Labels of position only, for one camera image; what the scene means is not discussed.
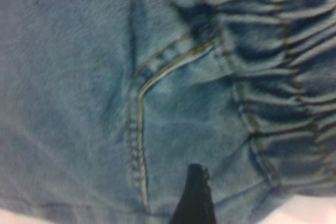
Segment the denim fabric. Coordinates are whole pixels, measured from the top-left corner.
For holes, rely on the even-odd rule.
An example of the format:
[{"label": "denim fabric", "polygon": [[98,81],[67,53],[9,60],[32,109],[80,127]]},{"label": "denim fabric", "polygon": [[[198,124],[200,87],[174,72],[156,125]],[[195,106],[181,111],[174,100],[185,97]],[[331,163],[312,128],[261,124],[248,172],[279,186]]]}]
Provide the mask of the denim fabric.
[{"label": "denim fabric", "polygon": [[0,0],[0,207],[218,223],[336,195],[336,0]]}]

